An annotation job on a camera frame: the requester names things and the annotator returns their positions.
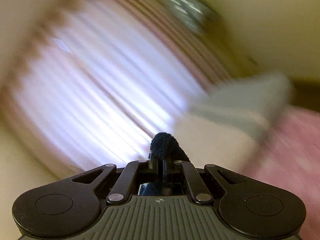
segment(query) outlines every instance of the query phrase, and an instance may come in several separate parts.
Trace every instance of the ribbed gray surface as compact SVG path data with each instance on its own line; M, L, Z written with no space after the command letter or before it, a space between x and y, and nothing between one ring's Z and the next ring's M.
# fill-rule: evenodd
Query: ribbed gray surface
M186 196L133 196L108 207L86 232L69 240L243 240L228 230L210 207L191 203ZM288 240L298 239L295 236Z

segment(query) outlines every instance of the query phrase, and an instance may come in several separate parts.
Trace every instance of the pink blanket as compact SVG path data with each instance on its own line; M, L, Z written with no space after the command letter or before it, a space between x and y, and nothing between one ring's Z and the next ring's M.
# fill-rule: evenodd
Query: pink blanket
M242 173L300 197L307 209L300 237L320 239L320 113L288 109Z

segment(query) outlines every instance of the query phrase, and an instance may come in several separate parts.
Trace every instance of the wall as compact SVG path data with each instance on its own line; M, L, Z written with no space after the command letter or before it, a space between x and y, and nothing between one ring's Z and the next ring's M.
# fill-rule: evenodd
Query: wall
M29 189L56 180L0 121L0 239L17 240L21 236L11 214L15 199Z
M59 0L0 0L0 86L35 24Z
M211 39L224 44L245 73L281 69L320 82L320 0L205 1L222 17Z

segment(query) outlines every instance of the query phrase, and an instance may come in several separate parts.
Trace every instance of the crosshair symbol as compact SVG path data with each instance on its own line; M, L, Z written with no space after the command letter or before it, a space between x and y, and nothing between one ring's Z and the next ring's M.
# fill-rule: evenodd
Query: crosshair symbol
M157 198L156 201L157 201L158 203L162 203L162 202L164 201L164 199L163 199L163 198Z

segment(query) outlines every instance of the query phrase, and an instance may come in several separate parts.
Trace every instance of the curtain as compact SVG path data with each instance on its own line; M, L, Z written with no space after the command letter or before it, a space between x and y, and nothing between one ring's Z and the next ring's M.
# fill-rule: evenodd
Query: curtain
M215 56L154 0L65 0L2 89L8 124L58 177L148 157L211 83Z

